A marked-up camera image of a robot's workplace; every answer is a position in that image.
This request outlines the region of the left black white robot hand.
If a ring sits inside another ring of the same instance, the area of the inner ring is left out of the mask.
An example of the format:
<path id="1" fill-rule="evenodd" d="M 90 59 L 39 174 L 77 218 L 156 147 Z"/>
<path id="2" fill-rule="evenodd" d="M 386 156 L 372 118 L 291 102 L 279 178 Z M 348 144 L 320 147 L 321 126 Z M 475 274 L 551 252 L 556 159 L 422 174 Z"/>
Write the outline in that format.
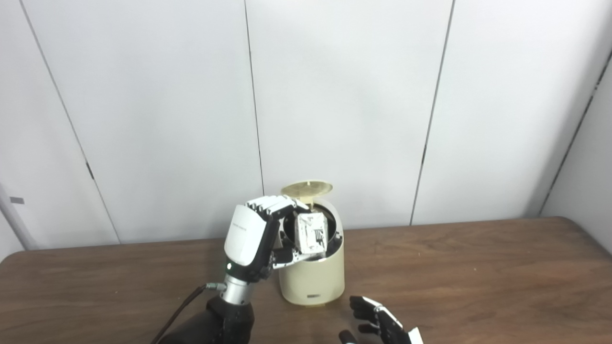
<path id="1" fill-rule="evenodd" d="M 225 240 L 227 275 L 246 283 L 266 280 L 277 258 L 274 250 L 285 217 L 309 214 L 302 201 L 267 195 L 236 206 Z"/>

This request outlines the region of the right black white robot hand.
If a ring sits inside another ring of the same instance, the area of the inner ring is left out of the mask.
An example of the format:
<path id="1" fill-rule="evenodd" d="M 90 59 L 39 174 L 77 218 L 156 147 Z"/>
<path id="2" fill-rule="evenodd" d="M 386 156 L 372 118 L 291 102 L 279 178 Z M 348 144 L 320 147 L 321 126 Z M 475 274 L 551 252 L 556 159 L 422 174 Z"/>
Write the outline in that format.
<path id="1" fill-rule="evenodd" d="M 365 296 L 352 295 L 350 309 L 359 323 L 360 334 L 371 334 L 380 338 L 383 344 L 422 344 L 423 338 L 418 327 L 407 330 L 385 305 Z"/>

